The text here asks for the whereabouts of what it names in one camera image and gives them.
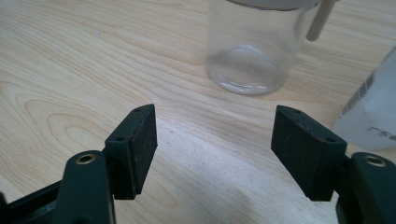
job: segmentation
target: wooden table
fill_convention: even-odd
[[[119,223],[337,223],[271,151],[276,105],[331,127],[396,45],[396,1],[338,2],[285,85],[261,96],[205,73],[207,1],[1,0],[0,190],[9,202],[102,149],[134,108],[155,104],[158,148]],[[348,148],[348,155],[359,151]],[[396,161],[396,149],[375,152]]]

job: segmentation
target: screw hole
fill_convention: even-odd
[[[326,141],[328,141],[328,142],[335,142],[335,140],[332,139],[332,138],[326,138]]]
[[[381,160],[381,159],[379,159],[377,157],[373,157],[373,156],[367,156],[366,157],[366,161],[369,164],[374,165],[374,166],[378,166],[378,167],[385,167],[387,165],[383,160]]]
[[[88,164],[96,159],[96,156],[94,154],[86,154],[78,157],[76,159],[76,163],[78,165],[83,165],[83,164]]]

